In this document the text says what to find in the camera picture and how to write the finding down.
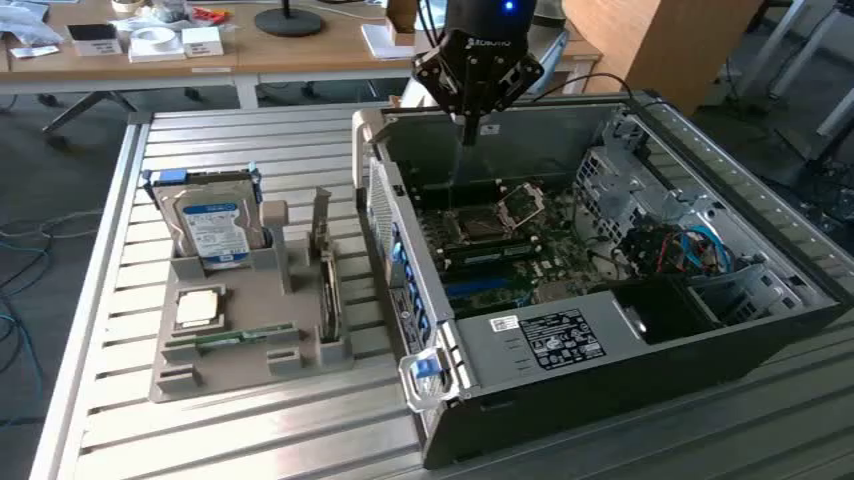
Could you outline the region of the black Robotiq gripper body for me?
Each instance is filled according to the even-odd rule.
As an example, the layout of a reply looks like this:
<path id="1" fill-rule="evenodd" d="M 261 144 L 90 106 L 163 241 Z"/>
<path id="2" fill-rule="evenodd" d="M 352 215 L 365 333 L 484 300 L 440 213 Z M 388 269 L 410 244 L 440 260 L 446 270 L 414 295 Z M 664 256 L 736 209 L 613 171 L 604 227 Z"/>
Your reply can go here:
<path id="1" fill-rule="evenodd" d="M 518 59 L 530 53 L 529 31 L 536 16 L 534 1 L 450 1 L 445 34 L 438 45 L 464 83 L 472 103 L 473 57 Z"/>

